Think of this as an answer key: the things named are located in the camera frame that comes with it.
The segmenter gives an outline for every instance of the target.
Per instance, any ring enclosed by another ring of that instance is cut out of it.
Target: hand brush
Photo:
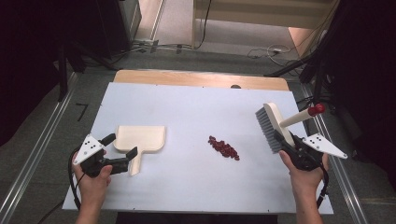
[[[288,119],[283,119],[282,114],[278,110],[276,104],[268,103],[264,104],[264,107],[256,112],[256,117],[262,127],[262,132],[268,140],[268,145],[277,153],[281,149],[281,145],[274,138],[274,130],[277,130],[284,137],[286,142],[294,147],[294,141],[288,130],[288,127],[292,124],[310,119],[317,114],[324,112],[324,106],[317,104],[315,106],[309,107],[298,114],[291,116]]]

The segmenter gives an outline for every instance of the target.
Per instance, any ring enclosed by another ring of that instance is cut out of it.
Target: beige dustpan
[[[116,130],[114,147],[122,152],[128,152],[137,147],[137,156],[131,161],[130,175],[140,171],[140,161],[145,153],[155,153],[165,143],[164,126],[119,126]]]

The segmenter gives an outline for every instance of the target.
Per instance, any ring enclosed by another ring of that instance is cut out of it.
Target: gray bristles
[[[268,141],[268,145],[274,153],[279,152],[281,149],[281,145],[274,138],[274,127],[271,124],[271,120],[268,118],[267,112],[265,108],[261,108],[256,112],[257,120],[259,121],[260,126],[262,127],[262,133]]]

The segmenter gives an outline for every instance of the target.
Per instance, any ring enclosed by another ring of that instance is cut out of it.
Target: wooden board
[[[289,91],[110,83],[92,127],[102,138],[119,125],[163,125],[163,149],[145,155],[138,175],[113,175],[104,209],[118,211],[274,214],[295,212],[289,171],[270,150],[255,112],[275,102],[283,116],[298,109]],[[303,125],[290,130],[306,136]],[[209,135],[235,148],[223,158]],[[113,146],[109,158],[119,158]],[[75,209],[71,192],[64,209]],[[320,207],[331,214],[329,200]]]

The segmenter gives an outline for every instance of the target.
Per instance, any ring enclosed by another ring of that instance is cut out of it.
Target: red beads
[[[207,141],[212,147],[221,153],[225,158],[231,157],[232,159],[239,161],[238,153],[230,146],[230,144],[225,144],[224,141],[216,141],[216,138],[212,135],[209,136],[209,141]]]

